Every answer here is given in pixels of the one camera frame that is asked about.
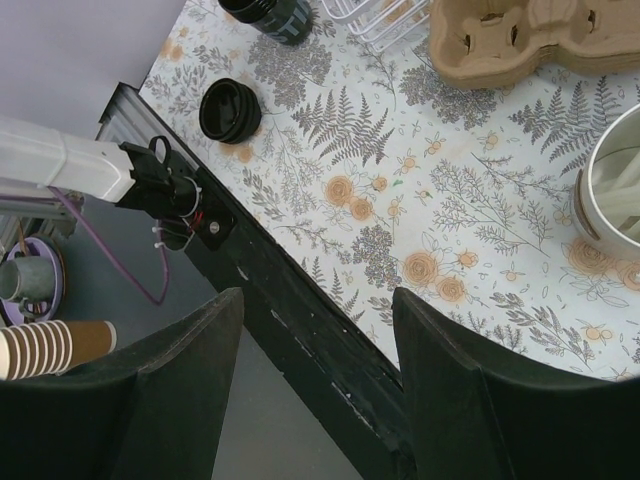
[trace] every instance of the brown cup holder tray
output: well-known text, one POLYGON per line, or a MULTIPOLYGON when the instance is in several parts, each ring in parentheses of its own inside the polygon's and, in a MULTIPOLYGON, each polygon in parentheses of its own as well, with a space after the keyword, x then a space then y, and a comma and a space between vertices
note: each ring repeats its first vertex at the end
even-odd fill
POLYGON ((430 52, 459 88, 510 85, 545 62, 629 70, 640 66, 640 0, 434 0, 430 52))

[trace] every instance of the dish rack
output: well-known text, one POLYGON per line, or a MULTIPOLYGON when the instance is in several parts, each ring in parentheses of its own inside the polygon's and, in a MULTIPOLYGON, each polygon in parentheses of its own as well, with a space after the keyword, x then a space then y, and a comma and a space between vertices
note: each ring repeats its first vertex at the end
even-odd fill
POLYGON ((401 38, 417 40, 427 34, 431 0, 322 0, 322 3, 335 23, 347 25, 351 33, 377 53, 401 38))

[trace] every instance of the table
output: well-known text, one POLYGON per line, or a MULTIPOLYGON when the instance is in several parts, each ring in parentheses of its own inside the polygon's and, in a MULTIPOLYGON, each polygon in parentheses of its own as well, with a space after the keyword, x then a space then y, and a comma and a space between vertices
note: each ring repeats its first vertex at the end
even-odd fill
POLYGON ((638 101, 638 76, 546 65, 461 91, 426 42, 378 55, 313 8, 313 34, 292 49, 214 0, 188 1, 142 97, 393 364, 390 298, 405 286, 538 361, 640 372, 640 264, 588 247, 569 214, 575 176, 638 101), (225 76, 263 106, 237 147, 198 128, 202 93, 225 76))

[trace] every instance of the black cup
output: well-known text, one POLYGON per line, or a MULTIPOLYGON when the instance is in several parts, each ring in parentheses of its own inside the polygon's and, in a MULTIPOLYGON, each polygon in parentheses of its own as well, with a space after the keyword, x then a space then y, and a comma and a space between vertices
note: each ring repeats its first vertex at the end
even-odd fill
POLYGON ((223 78, 205 92, 200 128, 211 140, 234 145, 255 133, 262 120, 258 98, 246 85, 223 78))
POLYGON ((301 43, 313 26, 307 0, 218 0, 229 15, 285 45, 301 43))

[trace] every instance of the stack of paper cups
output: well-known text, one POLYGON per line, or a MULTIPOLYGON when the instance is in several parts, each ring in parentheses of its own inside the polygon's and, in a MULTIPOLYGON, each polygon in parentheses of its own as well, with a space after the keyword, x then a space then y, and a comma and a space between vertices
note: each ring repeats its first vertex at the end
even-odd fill
POLYGON ((111 322, 30 323, 0 329, 0 380, 64 372, 111 353, 111 322))

